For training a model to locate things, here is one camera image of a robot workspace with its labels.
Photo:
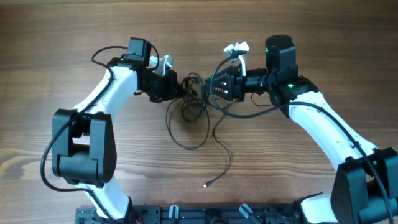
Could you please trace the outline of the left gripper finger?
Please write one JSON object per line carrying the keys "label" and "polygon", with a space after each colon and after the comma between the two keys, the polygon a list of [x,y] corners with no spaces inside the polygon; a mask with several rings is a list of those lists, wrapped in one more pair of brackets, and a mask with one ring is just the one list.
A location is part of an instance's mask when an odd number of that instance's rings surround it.
{"label": "left gripper finger", "polygon": [[161,103],[185,96],[184,90],[160,90],[150,95],[150,101],[153,103]]}
{"label": "left gripper finger", "polygon": [[167,70],[163,78],[167,91],[183,92],[183,86],[177,80],[177,72],[174,70]]}

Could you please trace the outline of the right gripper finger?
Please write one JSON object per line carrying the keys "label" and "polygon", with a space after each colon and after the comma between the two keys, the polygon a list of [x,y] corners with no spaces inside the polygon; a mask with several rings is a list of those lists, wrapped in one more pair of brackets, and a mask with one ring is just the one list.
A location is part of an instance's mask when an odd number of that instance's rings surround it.
{"label": "right gripper finger", "polygon": [[218,71],[213,79],[213,84],[211,85],[211,77],[205,80],[202,84],[202,89],[232,89],[234,85],[235,75],[239,73],[238,66],[229,66],[221,71]]}
{"label": "right gripper finger", "polygon": [[209,86],[203,86],[201,88],[201,92],[205,95],[208,95],[211,98],[211,92],[213,93],[213,97],[215,98],[216,96],[219,98],[222,98],[226,101],[232,101],[233,100],[233,94],[231,93],[230,90],[221,88],[221,87],[209,87]]}

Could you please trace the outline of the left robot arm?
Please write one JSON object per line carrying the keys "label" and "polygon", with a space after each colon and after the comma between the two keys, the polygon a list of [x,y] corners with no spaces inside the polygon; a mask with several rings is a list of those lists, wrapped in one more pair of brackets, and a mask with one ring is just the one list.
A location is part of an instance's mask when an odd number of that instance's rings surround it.
{"label": "left robot arm", "polygon": [[69,191],[86,193],[101,223],[142,223],[132,200],[120,188],[114,172],[117,152],[113,121],[132,95],[146,93],[161,103],[183,96],[171,55],[152,55],[155,47],[132,37],[125,53],[102,63],[105,75],[95,89],[72,109],[59,109],[52,120],[52,140],[40,164],[45,177],[47,156],[55,176],[70,184]]}

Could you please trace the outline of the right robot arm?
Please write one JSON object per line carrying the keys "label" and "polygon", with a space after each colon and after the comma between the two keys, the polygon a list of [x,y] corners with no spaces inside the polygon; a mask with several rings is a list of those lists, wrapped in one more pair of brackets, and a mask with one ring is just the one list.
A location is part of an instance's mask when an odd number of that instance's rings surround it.
{"label": "right robot arm", "polygon": [[318,87],[299,74],[291,37],[265,41],[266,66],[246,67],[247,43],[233,43],[226,58],[201,87],[211,100],[243,101],[246,94],[267,93],[272,110],[301,126],[325,153],[336,175],[330,194],[318,193],[289,205],[269,205],[253,223],[377,223],[397,216],[397,153],[361,137],[326,102]]}

